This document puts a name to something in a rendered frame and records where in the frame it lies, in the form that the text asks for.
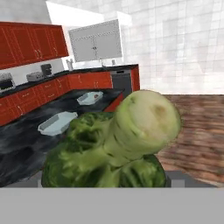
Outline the grey dishwasher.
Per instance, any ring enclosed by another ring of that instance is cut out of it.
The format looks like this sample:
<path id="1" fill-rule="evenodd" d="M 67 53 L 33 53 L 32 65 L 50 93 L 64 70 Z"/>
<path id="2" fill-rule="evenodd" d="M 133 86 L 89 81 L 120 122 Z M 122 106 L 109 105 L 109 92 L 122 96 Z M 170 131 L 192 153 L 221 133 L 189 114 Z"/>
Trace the grey dishwasher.
<path id="1" fill-rule="evenodd" d="M 123 97 L 126 98 L 132 92 L 131 86 L 131 71 L 130 70 L 118 70 L 112 71 L 111 78 L 113 82 L 113 88 L 119 88 L 123 90 Z"/>

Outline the grey double-door wall cabinet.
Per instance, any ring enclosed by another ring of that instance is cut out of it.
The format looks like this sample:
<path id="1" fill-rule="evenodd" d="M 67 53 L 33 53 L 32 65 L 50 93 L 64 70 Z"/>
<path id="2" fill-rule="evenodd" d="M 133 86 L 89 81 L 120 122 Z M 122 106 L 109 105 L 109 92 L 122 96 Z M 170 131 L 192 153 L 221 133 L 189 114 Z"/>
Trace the grey double-door wall cabinet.
<path id="1" fill-rule="evenodd" d="M 76 62 L 123 56 L 117 19 L 68 31 Z"/>

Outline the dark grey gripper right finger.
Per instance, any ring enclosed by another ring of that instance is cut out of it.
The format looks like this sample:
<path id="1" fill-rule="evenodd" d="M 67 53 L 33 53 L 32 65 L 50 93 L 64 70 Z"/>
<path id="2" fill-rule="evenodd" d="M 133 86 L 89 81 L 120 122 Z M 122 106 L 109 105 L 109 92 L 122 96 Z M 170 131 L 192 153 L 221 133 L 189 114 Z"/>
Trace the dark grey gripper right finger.
<path id="1" fill-rule="evenodd" d="M 184 188 L 202 188 L 202 187 L 214 187 L 208 183 L 199 181 L 192 178 L 190 175 L 183 173 L 182 171 L 166 171 L 166 185 L 168 187 L 184 187 Z"/>

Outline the silver toaster oven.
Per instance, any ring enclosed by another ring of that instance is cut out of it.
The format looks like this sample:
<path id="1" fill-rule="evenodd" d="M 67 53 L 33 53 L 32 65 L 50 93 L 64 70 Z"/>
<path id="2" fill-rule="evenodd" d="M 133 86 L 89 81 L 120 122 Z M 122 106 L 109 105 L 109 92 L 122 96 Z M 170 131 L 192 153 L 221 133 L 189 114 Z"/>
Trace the silver toaster oven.
<path id="1" fill-rule="evenodd" d="M 0 93 L 12 90 L 15 87 L 16 84 L 11 73 L 0 73 Z"/>

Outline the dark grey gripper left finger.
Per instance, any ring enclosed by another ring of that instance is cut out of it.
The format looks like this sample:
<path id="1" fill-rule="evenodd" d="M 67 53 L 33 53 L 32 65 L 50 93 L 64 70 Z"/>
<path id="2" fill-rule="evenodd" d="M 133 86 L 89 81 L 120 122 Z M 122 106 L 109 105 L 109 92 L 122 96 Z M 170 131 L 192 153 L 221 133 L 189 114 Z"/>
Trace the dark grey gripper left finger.
<path id="1" fill-rule="evenodd" d="M 30 178 L 23 180 L 23 181 L 19 181 L 17 183 L 13 183 L 10 185 L 7 185 L 8 188 L 29 188 L 29 187 L 33 187 L 33 188 L 38 188 L 41 187 L 41 177 L 42 177 L 42 172 L 39 171 L 37 172 L 35 175 L 31 176 Z"/>

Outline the black coffee machine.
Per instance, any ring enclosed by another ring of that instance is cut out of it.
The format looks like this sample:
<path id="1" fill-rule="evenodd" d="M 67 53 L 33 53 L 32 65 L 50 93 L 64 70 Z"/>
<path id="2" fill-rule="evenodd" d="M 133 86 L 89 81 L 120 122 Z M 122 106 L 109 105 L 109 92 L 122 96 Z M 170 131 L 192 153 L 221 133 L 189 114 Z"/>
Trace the black coffee machine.
<path id="1" fill-rule="evenodd" d="M 52 65 L 51 64 L 43 64 L 40 66 L 40 68 L 45 77 L 52 75 Z"/>

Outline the red base cupboards with drawers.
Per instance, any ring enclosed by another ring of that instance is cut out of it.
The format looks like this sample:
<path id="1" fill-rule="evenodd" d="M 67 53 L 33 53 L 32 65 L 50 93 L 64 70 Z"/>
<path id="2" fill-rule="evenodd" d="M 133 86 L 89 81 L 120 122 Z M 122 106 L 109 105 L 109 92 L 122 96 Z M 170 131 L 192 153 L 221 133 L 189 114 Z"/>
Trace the red base cupboards with drawers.
<path id="1" fill-rule="evenodd" d="M 59 77 L 0 98 L 0 126 L 53 101 L 70 90 L 67 77 Z"/>

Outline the pale blue tupperware container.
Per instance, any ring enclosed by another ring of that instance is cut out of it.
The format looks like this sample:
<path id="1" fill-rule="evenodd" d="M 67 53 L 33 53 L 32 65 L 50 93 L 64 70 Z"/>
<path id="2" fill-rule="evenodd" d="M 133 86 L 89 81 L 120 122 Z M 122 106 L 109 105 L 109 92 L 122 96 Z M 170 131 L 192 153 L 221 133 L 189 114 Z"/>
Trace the pale blue tupperware container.
<path id="1" fill-rule="evenodd" d="M 60 112 L 38 126 L 38 131 L 45 136 L 56 136 L 62 134 L 69 127 L 70 122 L 77 118 L 76 112 Z"/>
<path id="2" fill-rule="evenodd" d="M 102 97 L 103 97 L 103 92 L 102 91 L 98 91 L 98 92 L 88 92 L 88 93 L 85 93 L 84 95 L 80 96 L 77 99 L 77 102 L 80 105 L 93 105 L 96 102 L 98 102 Z"/>

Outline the red wall cupboards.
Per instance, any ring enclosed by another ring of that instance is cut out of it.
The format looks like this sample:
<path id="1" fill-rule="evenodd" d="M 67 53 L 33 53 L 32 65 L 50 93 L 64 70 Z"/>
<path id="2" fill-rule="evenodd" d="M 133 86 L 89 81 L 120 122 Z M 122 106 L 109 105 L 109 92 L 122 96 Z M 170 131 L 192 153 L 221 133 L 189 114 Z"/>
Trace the red wall cupboards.
<path id="1" fill-rule="evenodd" d="M 0 70 L 67 55 L 61 25 L 0 22 Z"/>

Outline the green broccoli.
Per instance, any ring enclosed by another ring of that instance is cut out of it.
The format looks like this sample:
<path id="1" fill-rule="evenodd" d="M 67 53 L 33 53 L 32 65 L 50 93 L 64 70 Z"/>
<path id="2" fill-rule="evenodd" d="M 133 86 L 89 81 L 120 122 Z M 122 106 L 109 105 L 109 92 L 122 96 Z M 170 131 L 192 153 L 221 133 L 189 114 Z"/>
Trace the green broccoli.
<path id="1" fill-rule="evenodd" d="M 43 187 L 164 187 L 156 154 L 175 141 L 181 117 L 165 96 L 151 90 L 129 94 L 114 112 L 87 112 L 72 120 L 50 150 Z"/>

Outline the silver toaster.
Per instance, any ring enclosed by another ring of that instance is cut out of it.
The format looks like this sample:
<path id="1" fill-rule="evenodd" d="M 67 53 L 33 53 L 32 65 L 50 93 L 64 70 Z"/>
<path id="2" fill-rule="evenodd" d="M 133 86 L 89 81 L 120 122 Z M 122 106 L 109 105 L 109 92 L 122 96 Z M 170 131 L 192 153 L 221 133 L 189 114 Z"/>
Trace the silver toaster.
<path id="1" fill-rule="evenodd" d="M 42 72 L 34 72 L 27 74 L 26 78 L 28 82 L 41 81 L 44 79 L 44 75 Z"/>

